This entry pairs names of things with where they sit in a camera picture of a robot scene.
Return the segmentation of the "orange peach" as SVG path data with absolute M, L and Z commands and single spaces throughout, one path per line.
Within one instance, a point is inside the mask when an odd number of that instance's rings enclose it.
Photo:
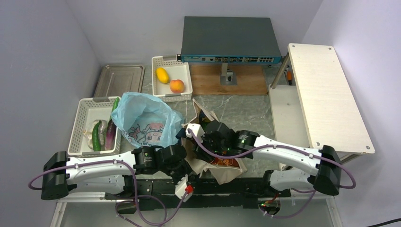
M 185 90 L 185 84 L 180 79 L 171 80 L 169 87 L 173 93 L 182 93 Z

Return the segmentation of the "red Doritos chip bag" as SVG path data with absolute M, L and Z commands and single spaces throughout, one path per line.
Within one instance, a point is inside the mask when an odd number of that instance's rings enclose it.
M 235 159 L 221 159 L 221 158 L 214 158 L 213 161 L 210 162 L 212 165 L 216 166 L 230 166 L 239 168 L 239 163 Z

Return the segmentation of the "dark green chili pepper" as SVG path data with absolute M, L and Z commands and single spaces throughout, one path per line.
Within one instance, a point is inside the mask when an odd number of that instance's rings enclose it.
M 99 126 L 102 122 L 99 120 L 92 129 L 92 148 L 93 151 L 101 151 L 102 146 L 99 138 Z

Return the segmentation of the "light blue plastic grocery bag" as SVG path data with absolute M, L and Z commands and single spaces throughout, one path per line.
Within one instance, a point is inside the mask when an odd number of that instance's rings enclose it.
M 160 98 L 138 92 L 123 93 L 111 118 L 122 136 L 133 146 L 176 144 L 184 117 Z

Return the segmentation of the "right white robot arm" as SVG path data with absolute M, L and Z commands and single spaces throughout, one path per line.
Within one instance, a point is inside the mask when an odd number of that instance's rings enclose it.
M 186 136 L 195 142 L 195 151 L 208 159 L 266 159 L 291 167 L 272 171 L 261 182 L 261 192 L 272 196 L 286 189 L 312 188 L 322 194 L 336 196 L 340 192 L 341 161 L 335 149 L 303 148 L 275 141 L 253 131 L 233 131 L 224 123 L 210 122 L 206 129 L 188 124 Z

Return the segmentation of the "purple eggplant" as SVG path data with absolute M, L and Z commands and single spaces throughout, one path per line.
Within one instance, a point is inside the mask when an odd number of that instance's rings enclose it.
M 105 134 L 105 150 L 113 150 L 116 131 L 116 125 L 114 124 L 113 120 L 110 119 Z

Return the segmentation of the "yellow lemon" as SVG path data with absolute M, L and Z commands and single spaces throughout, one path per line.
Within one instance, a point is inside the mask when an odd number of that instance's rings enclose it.
M 162 84 L 168 84 L 170 82 L 169 74 L 164 68 L 156 69 L 156 77 L 158 81 Z

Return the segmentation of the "beige canvas tote bag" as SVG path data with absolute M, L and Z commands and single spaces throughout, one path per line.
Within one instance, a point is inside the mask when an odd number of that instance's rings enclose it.
M 196 143 L 186 137 L 187 126 L 197 123 L 205 129 L 206 125 L 211 121 L 218 121 L 218 118 L 213 111 L 207 110 L 195 99 L 192 101 L 195 110 L 195 117 L 185 123 L 182 132 L 177 134 L 177 137 L 179 137 L 178 141 L 181 142 L 187 152 L 185 160 L 196 175 L 202 176 L 204 172 L 210 171 L 218 184 L 221 185 L 231 182 L 247 172 L 244 162 L 239 158 L 221 159 L 211 156 L 199 148 Z

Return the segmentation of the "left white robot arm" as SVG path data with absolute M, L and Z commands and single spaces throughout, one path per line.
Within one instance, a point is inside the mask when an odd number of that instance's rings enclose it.
M 136 192 L 133 176 L 157 172 L 172 178 L 175 194 L 181 198 L 195 178 L 186 156 L 181 145 L 141 147 L 102 157 L 68 157 L 65 151 L 57 152 L 44 165 L 41 199 L 61 199 L 75 192 L 106 192 L 128 199 Z

